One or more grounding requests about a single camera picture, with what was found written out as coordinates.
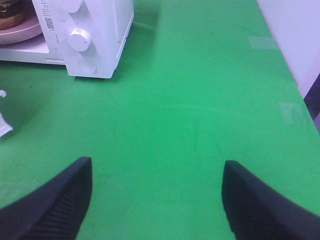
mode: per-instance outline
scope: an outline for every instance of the white knob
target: white knob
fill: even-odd
[[[78,52],[86,51],[91,44],[91,36],[83,29],[75,29],[68,38],[69,45]]]
[[[68,13],[77,12],[81,5],[84,3],[84,0],[56,0],[60,7]]]

